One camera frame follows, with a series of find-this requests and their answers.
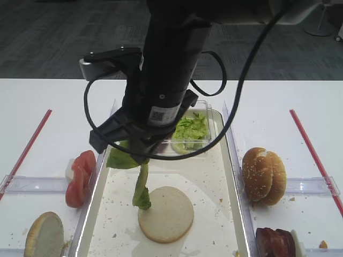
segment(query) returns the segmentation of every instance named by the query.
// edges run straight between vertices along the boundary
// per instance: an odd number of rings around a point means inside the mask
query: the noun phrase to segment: white tray
[[[217,130],[221,130],[221,115],[214,111],[213,117]],[[147,239],[139,228],[138,208],[132,206],[138,169],[114,170],[103,164],[90,205],[81,214],[85,221],[78,224],[79,235],[74,237],[70,257],[231,256],[238,247],[241,256],[246,256],[245,236],[225,139],[205,158],[172,162],[151,160],[149,166],[147,187],[150,192],[160,186],[175,186],[193,203],[195,219],[189,233],[171,244],[158,244]]]

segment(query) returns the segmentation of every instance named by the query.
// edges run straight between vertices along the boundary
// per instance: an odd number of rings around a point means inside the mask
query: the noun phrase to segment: red straw
[[[10,184],[10,182],[12,181],[13,179],[13,176],[17,173],[20,165],[23,163],[28,151],[30,150],[30,148],[32,147],[34,141],[36,140],[36,138],[38,137],[39,133],[41,132],[42,128],[44,127],[45,123],[47,122],[50,114],[51,114],[52,110],[47,110],[47,112],[45,113],[42,121],[40,122],[40,124],[38,125],[36,131],[33,133],[30,141],[27,143],[24,151],[22,152],[21,156],[19,157],[19,159],[17,160],[16,164],[14,165],[5,185],[4,185],[4,188],[3,188],[3,193],[0,193],[0,200],[2,199],[2,197],[4,196],[5,194],[5,190],[6,188],[8,187],[8,185]]]
[[[289,110],[289,112],[290,112],[291,116],[293,117],[294,122],[295,122],[296,126],[298,127],[298,129],[299,129],[299,131],[301,133],[302,138],[304,139],[307,147],[309,148],[309,150],[311,152],[311,155],[312,155],[313,159],[315,160],[320,173],[325,178],[325,180],[327,182],[327,185],[330,188],[330,191],[331,191],[332,197],[334,199],[334,202],[336,203],[339,211],[341,212],[341,215],[343,216],[343,204],[342,204],[342,201],[341,201],[341,199],[339,198],[338,195],[335,195],[334,188],[331,185],[331,182],[329,180],[329,175],[327,174],[327,172],[326,172],[322,162],[320,161],[319,156],[317,155],[317,153],[316,153],[316,151],[315,151],[315,149],[314,149],[314,147],[313,147],[309,137],[307,136],[304,127],[301,125],[301,122],[300,122],[298,116],[296,115],[295,111],[292,109],[292,110]]]

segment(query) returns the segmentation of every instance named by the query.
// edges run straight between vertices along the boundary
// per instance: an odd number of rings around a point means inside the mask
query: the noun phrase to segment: floor
[[[320,10],[305,22],[316,24]],[[141,1],[0,1],[0,78],[80,79],[78,60],[88,52],[142,47],[150,14]],[[313,37],[304,24],[277,26],[251,67],[252,80],[343,80],[343,44]],[[229,79],[237,79],[263,26],[212,28],[206,50],[216,51]],[[218,65],[199,60],[195,79],[220,79]],[[123,78],[121,74],[114,78]]]

